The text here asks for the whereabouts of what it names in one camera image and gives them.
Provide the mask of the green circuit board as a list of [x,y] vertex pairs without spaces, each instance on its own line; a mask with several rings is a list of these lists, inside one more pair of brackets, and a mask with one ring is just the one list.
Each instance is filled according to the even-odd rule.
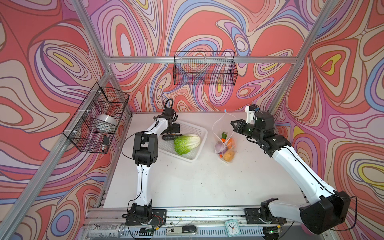
[[141,228],[139,230],[139,236],[140,237],[151,237],[154,235],[154,232],[157,231],[157,229],[154,229],[154,228],[150,228],[150,229],[147,229],[147,228]]

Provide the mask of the green lettuce cabbage toy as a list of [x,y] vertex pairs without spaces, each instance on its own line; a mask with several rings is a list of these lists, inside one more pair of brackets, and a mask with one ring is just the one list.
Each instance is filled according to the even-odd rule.
[[201,138],[198,135],[183,135],[174,139],[174,150],[179,155],[186,155],[193,149],[197,148],[200,143]]

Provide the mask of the silver tape roll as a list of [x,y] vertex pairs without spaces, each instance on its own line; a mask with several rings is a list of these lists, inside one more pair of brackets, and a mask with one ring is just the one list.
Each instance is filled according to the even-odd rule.
[[110,116],[110,115],[105,115],[105,114],[100,114],[96,117],[96,119],[104,122],[104,123],[107,123],[107,124],[110,124],[110,125],[113,125],[113,126],[117,126],[118,125],[118,122],[117,120]]

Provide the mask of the clear zip top bag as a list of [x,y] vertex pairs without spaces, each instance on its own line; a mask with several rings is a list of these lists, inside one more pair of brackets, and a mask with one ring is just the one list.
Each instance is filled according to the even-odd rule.
[[226,164],[232,163],[237,153],[237,144],[231,125],[231,121],[234,120],[235,116],[225,110],[223,115],[212,126],[215,140],[214,152]]

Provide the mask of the black white remote device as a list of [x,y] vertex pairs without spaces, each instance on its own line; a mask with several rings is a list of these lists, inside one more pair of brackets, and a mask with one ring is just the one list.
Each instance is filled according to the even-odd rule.
[[196,235],[198,229],[196,226],[170,227],[166,229],[167,236]]

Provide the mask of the purple red onion toy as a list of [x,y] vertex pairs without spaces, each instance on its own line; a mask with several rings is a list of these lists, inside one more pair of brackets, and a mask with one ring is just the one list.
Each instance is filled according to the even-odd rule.
[[223,142],[217,142],[215,144],[215,153],[222,154],[227,149],[226,145]]

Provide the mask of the small teal alarm clock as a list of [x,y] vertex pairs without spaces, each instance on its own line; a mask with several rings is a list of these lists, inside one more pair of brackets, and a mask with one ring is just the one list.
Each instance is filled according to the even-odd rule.
[[225,228],[226,228],[228,237],[236,237],[241,234],[241,230],[237,220],[226,221]]

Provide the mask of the silver drink can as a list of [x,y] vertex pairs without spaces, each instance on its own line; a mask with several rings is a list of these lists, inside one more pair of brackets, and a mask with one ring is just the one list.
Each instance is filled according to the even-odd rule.
[[124,224],[93,224],[88,227],[87,238],[120,238],[125,232]]

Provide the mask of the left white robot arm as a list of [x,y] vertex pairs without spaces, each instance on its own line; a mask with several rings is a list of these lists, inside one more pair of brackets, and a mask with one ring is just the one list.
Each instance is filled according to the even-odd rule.
[[159,135],[173,131],[173,124],[178,115],[173,109],[174,100],[168,99],[165,102],[163,111],[154,117],[154,123],[144,131],[135,133],[133,145],[133,160],[137,165],[138,189],[137,196],[128,205],[126,225],[159,225],[164,220],[153,213],[152,197],[149,190],[149,175],[151,165],[159,156],[158,138]]

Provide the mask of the white plastic perforated basket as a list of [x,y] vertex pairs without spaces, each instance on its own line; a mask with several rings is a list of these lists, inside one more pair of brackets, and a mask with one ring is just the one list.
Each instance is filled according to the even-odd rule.
[[164,140],[162,135],[158,138],[159,151],[186,162],[195,161],[201,153],[206,142],[208,131],[187,122],[177,121],[179,132],[171,140]]

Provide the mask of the aluminium frame post left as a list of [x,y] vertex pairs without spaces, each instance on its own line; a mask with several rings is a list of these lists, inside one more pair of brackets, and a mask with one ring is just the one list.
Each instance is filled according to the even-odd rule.
[[100,78],[98,84],[101,87],[106,87],[108,84],[112,85],[113,88],[122,90],[115,74],[113,73],[110,65],[107,62],[107,57],[104,53],[104,50],[101,46],[101,43],[96,35],[96,31],[93,27],[93,24],[91,22],[91,19],[86,11],[85,6],[83,5],[82,1],[72,1],[73,7],[75,9],[76,14],[78,15],[85,32],[87,34],[87,37],[89,38],[89,41],[94,48],[97,57],[99,59],[99,62],[102,66],[102,69],[105,71],[103,76]]

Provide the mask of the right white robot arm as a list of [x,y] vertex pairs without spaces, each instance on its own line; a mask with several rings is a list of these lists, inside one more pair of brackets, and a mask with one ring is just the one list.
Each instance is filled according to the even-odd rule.
[[307,204],[288,204],[271,198],[260,204],[258,217],[269,224],[277,219],[289,219],[303,224],[319,235],[345,222],[351,197],[338,192],[320,178],[297,154],[291,143],[275,131],[274,117],[257,105],[246,107],[245,120],[231,121],[234,132],[257,144],[269,157],[280,164],[299,186]]

